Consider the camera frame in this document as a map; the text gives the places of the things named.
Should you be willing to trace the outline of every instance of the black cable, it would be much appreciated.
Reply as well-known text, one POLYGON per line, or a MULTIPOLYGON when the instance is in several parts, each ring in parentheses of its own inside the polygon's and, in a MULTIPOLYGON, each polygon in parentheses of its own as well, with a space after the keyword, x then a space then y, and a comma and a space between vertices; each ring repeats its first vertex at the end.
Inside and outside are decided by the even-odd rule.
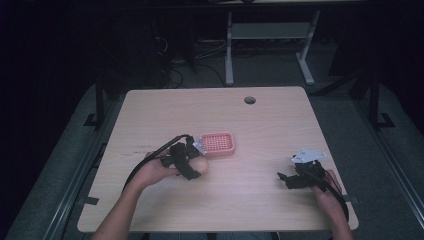
POLYGON ((182 85, 182 84, 183 84, 183 82, 184 82, 184 76, 183 76, 183 74, 182 74, 180 71, 178 71, 178 70, 176 70, 176 69, 173 69, 173 68, 170 68, 169 70, 176 72, 178 75, 180 75, 180 78, 181 78, 180 82, 177 84, 177 86, 176 86, 176 87, 174 87, 174 86, 172 86, 172 85, 171 85, 171 86, 172 86, 172 88, 177 89, 177 88, 181 87, 181 85, 182 85))
POLYGON ((163 86, 163 88, 168 89, 169 88, 169 84, 171 82, 171 77, 169 76, 169 74, 165 73, 165 70, 162 69, 162 73, 165 74, 165 78, 166 78, 166 85, 163 86))
POLYGON ((318 177, 316 177, 315 175, 313 175, 312 173, 308 172, 308 171, 303 171, 303 173, 307 174, 308 176, 312 177, 313 179, 315 179, 318 184, 316 184, 321 190, 321 187, 325 187, 326 189, 330 190, 330 192, 333 194, 333 196, 337 199, 337 201, 340 203, 340 206, 343 209, 343 212, 345 214, 346 220, 349 221, 349 209, 347 208, 346 205, 346 201, 344 200, 343 196, 341 194, 339 194, 332 186, 331 184, 329 184, 328 182, 326 182, 325 180, 319 179, 318 177))
POLYGON ((328 174, 328 176, 330 177, 331 181, 334 183, 334 186, 336 186, 337 191, 339 191, 339 194, 340 194, 340 195, 343 195, 343 194, 342 194, 342 190, 341 190, 341 189, 337 186, 336 181, 334 181, 334 179, 333 179, 333 177, 330 175, 330 173, 329 173, 327 170, 325 170, 325 172, 328 174))
POLYGON ((172 144, 178 142, 181 138, 183 137, 189 137, 190 135, 188 134, 184 134, 184 135, 180 135, 180 136, 176 136, 175 138, 173 138, 171 141, 167 142, 165 145, 163 145, 162 147, 160 147, 158 150, 154 151, 152 154, 150 154, 149 156, 145 157, 140 163, 137 164, 137 166, 135 166, 135 168, 131 171, 130 175, 127 178, 127 181, 125 181, 124 187, 122 189, 122 191, 124 191, 125 187, 127 186, 127 184, 131 181, 131 179, 133 179, 133 177, 135 176, 135 174, 138 172, 138 170, 140 170, 141 167, 143 167, 146 163, 152 161, 153 159, 155 159, 157 157, 157 155, 159 155, 161 152, 163 152, 165 149, 167 149, 168 147, 170 147, 172 144))
POLYGON ((227 87, 227 85, 225 84, 224 79, 221 77, 221 75, 219 74, 219 72, 218 72, 215 68, 213 68, 213 67, 211 67, 211 66, 208 66, 208 65, 200 64, 200 63, 196 63, 196 65, 197 65, 197 66, 201 66, 201 67, 206 67, 206 68, 209 68, 209 69, 211 69, 212 71, 214 71, 214 72, 216 73, 216 75, 218 75, 219 79, 221 80, 222 85, 223 85, 224 87, 227 87))

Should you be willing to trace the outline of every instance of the wooden table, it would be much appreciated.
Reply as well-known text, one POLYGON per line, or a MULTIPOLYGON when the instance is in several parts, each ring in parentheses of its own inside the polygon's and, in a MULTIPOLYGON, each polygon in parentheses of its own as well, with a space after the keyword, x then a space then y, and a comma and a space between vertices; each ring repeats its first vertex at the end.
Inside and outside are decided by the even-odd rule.
MULTIPOLYGON (((173 176, 147 188, 131 231, 329 229, 311 190, 288 190, 277 176, 295 174, 291 158, 301 148, 327 153, 321 163, 338 176, 300 87, 130 91, 89 193, 98 203, 85 204, 78 229, 97 229, 147 152, 177 135, 221 131, 233 133, 235 154, 210 159, 208 172, 198 179, 173 176), (246 97, 254 97, 256 103, 246 104, 246 97)), ((348 206, 354 229, 358 219, 348 206)))

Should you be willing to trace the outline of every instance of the cable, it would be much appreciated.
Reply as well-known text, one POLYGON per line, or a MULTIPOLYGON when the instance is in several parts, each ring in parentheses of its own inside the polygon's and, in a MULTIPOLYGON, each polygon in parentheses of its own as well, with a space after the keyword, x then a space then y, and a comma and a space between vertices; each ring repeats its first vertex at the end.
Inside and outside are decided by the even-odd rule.
POLYGON ((169 45, 168 45, 168 41, 166 41, 166 39, 165 38, 163 38, 163 37, 156 37, 155 38, 156 40, 162 40, 164 43, 165 43, 165 47, 164 47, 164 49, 162 50, 162 52, 159 52, 159 51, 157 51, 157 54, 159 54, 159 55, 163 55, 165 52, 166 52, 166 50, 168 50, 168 47, 169 47, 169 45))
POLYGON ((349 209, 347 208, 346 205, 346 201, 344 200, 343 196, 341 194, 339 194, 332 186, 331 184, 329 184, 328 182, 326 182, 325 180, 319 179, 318 177, 316 177, 315 175, 313 175, 312 173, 304 170, 303 173, 307 174, 308 176, 312 177, 313 179, 315 179, 319 184, 316 184, 319 188, 321 188, 322 185, 324 185, 323 187, 325 187, 326 189, 330 190, 330 192, 333 194, 333 196, 337 199, 337 201, 340 203, 340 206, 343 209, 343 212, 345 214, 346 220, 349 221, 349 209))
POLYGON ((218 72, 215 68, 213 68, 213 67, 211 67, 211 66, 208 66, 208 65, 200 64, 200 63, 196 63, 195 65, 197 65, 197 66, 201 66, 201 67, 206 67, 206 68, 209 68, 209 69, 211 69, 212 71, 214 71, 214 72, 216 73, 216 75, 218 75, 219 79, 221 80, 222 85, 223 85, 224 87, 227 87, 227 85, 225 84, 224 79, 221 77, 221 74, 219 74, 219 72, 218 72))
POLYGON ((178 75, 180 75, 180 78, 181 78, 180 82, 177 84, 177 86, 176 86, 176 87, 172 86, 172 84, 171 84, 171 87, 172 87, 173 89, 177 89, 177 88, 181 87, 181 85, 183 84, 183 81, 184 81, 184 76, 183 76, 183 74, 182 74, 180 71, 177 71, 177 70, 175 70, 175 69, 173 69, 173 68, 170 68, 169 70, 176 72, 178 75))
MULTIPOLYGON (((217 42, 223 42, 223 43, 219 47, 217 47, 215 49, 206 51, 204 53, 201 53, 201 54, 195 56, 194 59, 198 60, 198 59, 202 59, 202 58, 207 58, 207 57, 213 56, 213 55, 215 55, 217 53, 223 52, 225 46, 227 45, 226 41, 224 41, 224 40, 217 40, 217 42)), ((171 62, 172 63, 175 63, 175 64, 186 63, 185 60, 172 60, 171 62)))
POLYGON ((155 159, 157 157, 157 155, 159 155, 165 149, 167 149, 168 147, 170 147, 172 144, 178 142, 183 137, 190 137, 190 135, 183 134, 183 135, 180 135, 180 136, 176 136, 171 141, 167 142, 165 145, 163 145, 158 150, 154 151, 152 154, 150 154, 149 156, 145 157, 140 163, 138 163, 137 166, 135 166, 135 168, 131 171, 130 175, 127 178, 127 181, 125 181, 125 184, 124 184, 124 187, 122 188, 122 191, 124 191, 124 189, 127 186, 127 184, 131 181, 131 179, 133 179, 133 177, 138 172, 138 170, 140 170, 141 167, 143 167, 146 163, 148 163, 148 162, 152 161, 153 159, 155 159))
POLYGON ((326 173, 327 173, 327 175, 330 177, 331 181, 334 183, 334 186, 336 186, 337 191, 339 192, 339 194, 340 194, 340 195, 343 195, 343 194, 342 194, 342 190, 341 190, 341 189, 337 186, 336 181, 334 181, 334 179, 333 179, 333 177, 330 175, 330 173, 329 173, 327 170, 325 170, 325 172, 326 172, 326 173))
POLYGON ((206 45, 211 45, 214 46, 216 45, 215 43, 223 43, 226 42, 225 40, 196 40, 196 42, 201 43, 201 44, 206 44, 206 45))

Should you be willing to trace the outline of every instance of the pink plastic container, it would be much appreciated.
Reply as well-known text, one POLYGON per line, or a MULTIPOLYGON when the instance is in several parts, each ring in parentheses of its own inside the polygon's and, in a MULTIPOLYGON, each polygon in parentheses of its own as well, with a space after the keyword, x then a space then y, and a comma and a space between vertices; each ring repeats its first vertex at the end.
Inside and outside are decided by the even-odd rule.
POLYGON ((230 132, 207 133, 200 136, 205 157, 225 157, 234 154, 234 138, 230 132))

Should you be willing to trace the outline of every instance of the hole in table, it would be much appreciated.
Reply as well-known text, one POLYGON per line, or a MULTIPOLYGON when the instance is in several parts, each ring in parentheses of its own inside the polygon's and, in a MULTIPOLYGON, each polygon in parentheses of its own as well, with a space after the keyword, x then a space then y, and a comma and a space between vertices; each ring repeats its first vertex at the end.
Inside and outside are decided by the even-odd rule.
POLYGON ((247 103, 247 104, 249 104, 249 105, 252 105, 252 104, 254 104, 256 102, 256 98, 251 97, 251 96, 245 97, 244 98, 244 102, 247 103))

